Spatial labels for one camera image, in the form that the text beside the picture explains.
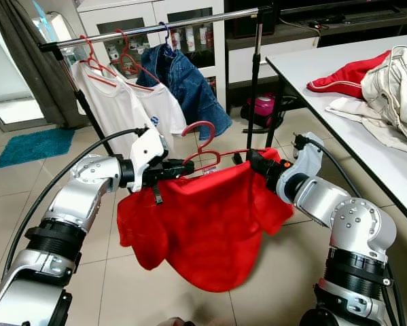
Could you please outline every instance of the clothes rack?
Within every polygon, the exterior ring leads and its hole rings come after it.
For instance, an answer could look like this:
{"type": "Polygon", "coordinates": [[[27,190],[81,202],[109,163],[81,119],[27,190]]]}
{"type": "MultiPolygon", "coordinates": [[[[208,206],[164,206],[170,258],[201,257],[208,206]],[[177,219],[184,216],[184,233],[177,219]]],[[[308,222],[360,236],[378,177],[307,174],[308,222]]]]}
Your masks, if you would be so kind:
{"type": "MultiPolygon", "coordinates": [[[[247,134],[247,149],[251,148],[251,138],[252,138],[252,130],[253,130],[253,123],[254,123],[254,113],[255,113],[255,100],[256,100],[256,88],[258,85],[258,74],[259,74],[259,67],[260,67],[260,47],[261,47],[261,40],[262,40],[262,25],[263,25],[263,15],[266,13],[275,12],[277,14],[276,5],[271,3],[270,5],[256,7],[251,9],[239,10],[236,12],[228,12],[225,14],[216,14],[212,16],[205,16],[200,18],[192,18],[187,20],[181,20],[178,22],[170,22],[166,24],[166,26],[170,29],[176,29],[180,27],[195,25],[195,24],[204,24],[208,22],[217,22],[220,20],[231,20],[235,18],[242,18],[242,17],[252,17],[256,18],[256,34],[255,34],[255,52],[253,54],[253,68],[252,68],[252,78],[251,78],[251,103],[250,103],[250,111],[249,111],[249,132],[247,134]]],[[[154,26],[146,26],[146,27],[139,27],[136,29],[129,29],[123,31],[122,33],[114,32],[114,33],[104,33],[100,35],[90,36],[87,37],[91,43],[97,43],[102,41],[111,41],[114,39],[121,39],[123,36],[135,36],[135,35],[142,35],[142,34],[149,34],[149,33],[156,33],[160,31],[165,31],[166,26],[164,25],[154,25],[154,26]]],[[[88,104],[84,93],[77,87],[75,81],[73,80],[72,74],[64,62],[64,57],[61,53],[60,49],[68,48],[72,46],[84,46],[86,45],[85,39],[70,39],[68,41],[60,41],[60,42],[51,42],[45,44],[39,44],[39,49],[42,52],[52,52],[55,55],[55,58],[60,63],[61,68],[65,72],[69,83],[71,84],[72,90],[75,94],[75,98],[81,105],[81,108],[86,112],[88,119],[90,120],[91,124],[93,125],[94,130],[96,131],[98,137],[100,139],[104,139],[105,135],[99,123],[97,122],[96,118],[91,111],[90,105],[88,104]]],[[[114,152],[112,151],[111,147],[108,143],[104,144],[105,149],[109,155],[113,155],[114,152]]]]}

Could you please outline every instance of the denim jacket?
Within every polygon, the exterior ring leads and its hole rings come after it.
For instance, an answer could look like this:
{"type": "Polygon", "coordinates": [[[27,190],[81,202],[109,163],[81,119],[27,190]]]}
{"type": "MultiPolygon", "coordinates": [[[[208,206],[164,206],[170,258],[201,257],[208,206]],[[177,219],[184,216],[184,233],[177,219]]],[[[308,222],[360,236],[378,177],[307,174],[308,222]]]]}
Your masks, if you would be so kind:
{"type": "MultiPolygon", "coordinates": [[[[142,66],[155,75],[181,105],[187,124],[209,121],[215,126],[215,136],[221,135],[232,125],[232,120],[218,103],[206,79],[182,52],[176,50],[176,57],[164,54],[161,44],[147,49],[141,57],[142,66]]],[[[151,87],[157,84],[152,77],[140,70],[137,84],[151,87]]],[[[200,126],[201,141],[209,138],[209,128],[200,126]]]]}

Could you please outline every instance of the white t-shirt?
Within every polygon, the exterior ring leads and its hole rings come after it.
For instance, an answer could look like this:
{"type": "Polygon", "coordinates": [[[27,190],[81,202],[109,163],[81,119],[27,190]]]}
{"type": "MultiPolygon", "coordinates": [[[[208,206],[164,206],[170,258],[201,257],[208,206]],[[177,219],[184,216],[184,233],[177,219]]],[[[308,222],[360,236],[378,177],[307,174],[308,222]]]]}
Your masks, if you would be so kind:
{"type": "MultiPolygon", "coordinates": [[[[108,66],[116,75],[116,79],[122,82],[129,82],[113,65],[108,66]]],[[[180,135],[187,123],[181,106],[177,99],[171,94],[170,90],[164,84],[157,84],[151,87],[152,91],[144,90],[138,87],[127,85],[143,104],[144,110],[152,123],[162,134],[169,147],[169,156],[174,156],[174,138],[173,135],[180,135]]]]}
{"type": "MultiPolygon", "coordinates": [[[[88,104],[106,136],[129,128],[142,128],[144,125],[155,128],[147,116],[137,96],[116,78],[106,78],[94,73],[85,63],[76,62],[71,67],[73,78],[87,98],[88,104]],[[116,85],[108,85],[89,75],[107,80],[116,85]]],[[[80,114],[85,114],[79,106],[80,114]]],[[[129,158],[130,146],[137,139],[136,134],[126,134],[109,141],[114,153],[129,158]]]]}

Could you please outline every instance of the gray curtain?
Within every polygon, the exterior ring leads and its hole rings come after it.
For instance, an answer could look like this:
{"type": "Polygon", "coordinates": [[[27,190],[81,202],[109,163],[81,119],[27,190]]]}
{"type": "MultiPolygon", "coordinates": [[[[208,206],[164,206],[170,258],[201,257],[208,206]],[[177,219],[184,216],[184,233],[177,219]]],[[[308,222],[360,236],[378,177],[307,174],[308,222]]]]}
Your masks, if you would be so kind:
{"type": "Polygon", "coordinates": [[[17,0],[0,0],[0,31],[46,121],[65,128],[87,124],[54,55],[37,47],[45,40],[17,0]]]}

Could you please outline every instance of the blue bath mat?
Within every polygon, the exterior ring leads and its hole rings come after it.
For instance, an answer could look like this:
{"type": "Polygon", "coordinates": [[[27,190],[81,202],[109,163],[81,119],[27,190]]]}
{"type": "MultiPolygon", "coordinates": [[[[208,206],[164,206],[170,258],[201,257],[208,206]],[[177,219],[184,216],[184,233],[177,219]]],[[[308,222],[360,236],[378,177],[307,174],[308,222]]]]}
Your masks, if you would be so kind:
{"type": "Polygon", "coordinates": [[[0,168],[66,154],[74,130],[49,129],[10,139],[0,155],[0,168]]]}

